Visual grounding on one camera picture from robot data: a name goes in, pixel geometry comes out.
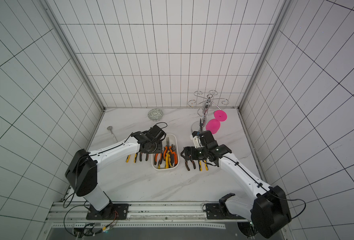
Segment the yellow black combination pliers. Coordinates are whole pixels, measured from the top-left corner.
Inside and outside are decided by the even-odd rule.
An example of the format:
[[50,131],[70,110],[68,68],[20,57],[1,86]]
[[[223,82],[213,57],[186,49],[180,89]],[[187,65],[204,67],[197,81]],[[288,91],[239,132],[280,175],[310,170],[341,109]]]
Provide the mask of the yellow black combination pliers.
[[203,161],[199,160],[198,164],[199,164],[199,170],[200,171],[203,171],[203,170],[208,171],[209,170],[206,160],[203,160]]

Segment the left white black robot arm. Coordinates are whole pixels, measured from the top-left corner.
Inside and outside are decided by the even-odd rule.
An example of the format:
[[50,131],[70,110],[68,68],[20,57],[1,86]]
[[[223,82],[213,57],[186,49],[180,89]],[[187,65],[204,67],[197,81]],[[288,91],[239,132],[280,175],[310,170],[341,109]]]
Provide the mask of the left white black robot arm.
[[68,166],[65,177],[74,194],[84,198],[88,207],[87,220],[125,220],[128,204],[114,204],[99,186],[98,175],[106,167],[118,160],[142,152],[156,154],[162,151],[162,141],[166,133],[162,130],[132,133],[126,140],[103,149],[88,152],[77,151]]

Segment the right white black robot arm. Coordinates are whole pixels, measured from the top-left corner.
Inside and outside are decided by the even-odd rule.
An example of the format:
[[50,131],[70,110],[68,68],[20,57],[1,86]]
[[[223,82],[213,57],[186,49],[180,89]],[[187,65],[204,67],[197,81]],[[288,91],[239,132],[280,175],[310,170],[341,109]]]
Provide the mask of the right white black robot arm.
[[285,192],[279,186],[271,187],[249,171],[225,145],[209,148],[185,147],[181,157],[188,161],[208,160],[226,171],[244,189],[247,198],[229,193],[217,204],[205,204],[207,219],[245,219],[249,225],[240,224],[247,237],[261,234],[268,239],[292,221]]

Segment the white plastic storage box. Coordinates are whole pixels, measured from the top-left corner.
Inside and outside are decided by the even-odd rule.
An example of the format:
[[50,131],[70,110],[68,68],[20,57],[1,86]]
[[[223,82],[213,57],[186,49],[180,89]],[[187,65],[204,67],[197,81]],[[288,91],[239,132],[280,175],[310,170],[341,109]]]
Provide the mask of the white plastic storage box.
[[179,165],[177,138],[166,134],[162,141],[162,152],[152,154],[152,167],[156,171],[171,171]]

